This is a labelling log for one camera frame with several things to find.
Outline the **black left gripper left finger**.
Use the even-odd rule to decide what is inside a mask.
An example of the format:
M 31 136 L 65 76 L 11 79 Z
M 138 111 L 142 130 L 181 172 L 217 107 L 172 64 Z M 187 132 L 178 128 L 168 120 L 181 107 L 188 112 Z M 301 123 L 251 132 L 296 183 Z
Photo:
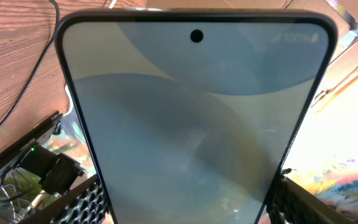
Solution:
M 98 176 L 93 175 L 19 224 L 102 223 L 108 212 L 103 186 Z

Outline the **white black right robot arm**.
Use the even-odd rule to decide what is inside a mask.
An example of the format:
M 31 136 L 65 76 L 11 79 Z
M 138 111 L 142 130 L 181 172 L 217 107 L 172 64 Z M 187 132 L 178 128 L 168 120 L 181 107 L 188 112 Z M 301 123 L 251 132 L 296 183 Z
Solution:
M 39 144 L 31 146 L 19 159 L 19 167 L 40 177 L 42 190 L 50 195 L 64 195 L 75 188 L 76 180 L 88 178 L 79 162 Z

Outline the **blue Samsung smartphone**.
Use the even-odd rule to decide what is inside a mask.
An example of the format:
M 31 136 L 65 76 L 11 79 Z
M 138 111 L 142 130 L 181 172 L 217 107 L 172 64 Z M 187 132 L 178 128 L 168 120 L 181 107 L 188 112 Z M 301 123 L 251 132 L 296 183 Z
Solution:
M 115 223 L 257 223 L 337 27 L 305 10 L 82 10 L 54 41 Z

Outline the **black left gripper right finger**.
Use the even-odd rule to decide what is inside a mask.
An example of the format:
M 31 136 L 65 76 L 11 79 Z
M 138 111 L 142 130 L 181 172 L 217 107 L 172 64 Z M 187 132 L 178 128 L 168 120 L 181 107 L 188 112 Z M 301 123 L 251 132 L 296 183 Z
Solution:
M 320 201 L 278 170 L 265 198 L 271 224 L 356 224 L 358 219 Z

